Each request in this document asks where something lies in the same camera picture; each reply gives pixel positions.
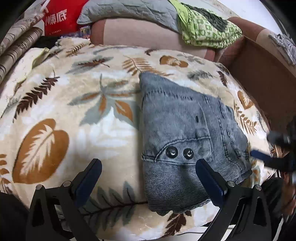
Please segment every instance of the black button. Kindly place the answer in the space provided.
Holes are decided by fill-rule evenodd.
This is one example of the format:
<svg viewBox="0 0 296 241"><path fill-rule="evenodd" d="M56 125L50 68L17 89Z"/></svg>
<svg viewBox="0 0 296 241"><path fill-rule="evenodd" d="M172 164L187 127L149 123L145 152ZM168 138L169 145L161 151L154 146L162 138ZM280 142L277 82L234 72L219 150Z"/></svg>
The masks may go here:
<svg viewBox="0 0 296 241"><path fill-rule="evenodd" d="M186 148L184 151L183 151L183 155L186 159L190 160L193 158L193 150L191 150L190 148Z"/></svg>
<svg viewBox="0 0 296 241"><path fill-rule="evenodd" d="M165 154L167 155L167 157L169 158L175 158L178 155L178 150L176 147L174 146L169 146L166 151Z"/></svg>

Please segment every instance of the striped fabric roll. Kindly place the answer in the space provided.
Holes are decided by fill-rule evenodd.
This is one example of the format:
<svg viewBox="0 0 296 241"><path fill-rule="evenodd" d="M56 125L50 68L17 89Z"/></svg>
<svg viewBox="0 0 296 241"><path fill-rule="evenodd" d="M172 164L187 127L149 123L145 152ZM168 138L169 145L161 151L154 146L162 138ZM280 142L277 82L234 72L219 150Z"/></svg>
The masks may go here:
<svg viewBox="0 0 296 241"><path fill-rule="evenodd" d="M23 18L17 21L8 31L2 42L0 43L0 55L13 44L22 34L32 28L44 17L44 13L39 13L35 16Z"/></svg>
<svg viewBox="0 0 296 241"><path fill-rule="evenodd" d="M40 38L43 31L33 27L0 56L0 84L15 62Z"/></svg>

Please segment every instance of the folded green blanket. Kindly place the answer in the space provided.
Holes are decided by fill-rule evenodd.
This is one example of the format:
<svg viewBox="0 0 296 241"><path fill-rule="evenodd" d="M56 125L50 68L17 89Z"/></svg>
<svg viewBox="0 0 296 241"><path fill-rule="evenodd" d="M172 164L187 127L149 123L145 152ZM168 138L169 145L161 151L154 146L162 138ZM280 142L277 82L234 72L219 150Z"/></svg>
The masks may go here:
<svg viewBox="0 0 296 241"><path fill-rule="evenodd" d="M232 22L227 21L224 31L219 31L209 20L194 7L180 3L178 0L169 0L176 8L182 29L182 38L185 43L193 46L225 48L242 36L242 31Z"/></svg>

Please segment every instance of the beige blanket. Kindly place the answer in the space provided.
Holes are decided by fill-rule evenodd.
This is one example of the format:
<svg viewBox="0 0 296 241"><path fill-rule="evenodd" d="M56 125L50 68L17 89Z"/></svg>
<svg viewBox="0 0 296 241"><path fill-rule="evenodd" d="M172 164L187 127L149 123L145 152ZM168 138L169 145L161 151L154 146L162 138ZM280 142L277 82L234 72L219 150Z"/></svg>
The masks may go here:
<svg viewBox="0 0 296 241"><path fill-rule="evenodd" d="M177 84L220 97L234 109L249 149L277 155L268 128L244 90L221 64L173 50L93 46L65 38L56 56L34 68L0 119L0 190L30 206L35 186L60 186L93 158L103 171L82 209L98 238L156 239L201 226L218 208L159 216L148 209L141 161L139 73L151 71ZM273 170L250 159L248 186Z"/></svg>

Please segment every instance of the folded denim garment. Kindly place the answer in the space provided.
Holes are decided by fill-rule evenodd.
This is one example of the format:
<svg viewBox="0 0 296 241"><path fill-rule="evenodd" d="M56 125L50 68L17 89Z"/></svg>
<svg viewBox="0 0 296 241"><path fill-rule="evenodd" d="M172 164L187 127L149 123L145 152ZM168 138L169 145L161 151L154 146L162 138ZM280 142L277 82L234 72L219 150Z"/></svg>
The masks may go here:
<svg viewBox="0 0 296 241"><path fill-rule="evenodd" d="M149 72L140 74L143 172L151 211L183 213L210 201L195 173L205 159L226 181L248 178L247 138L218 98Z"/></svg>

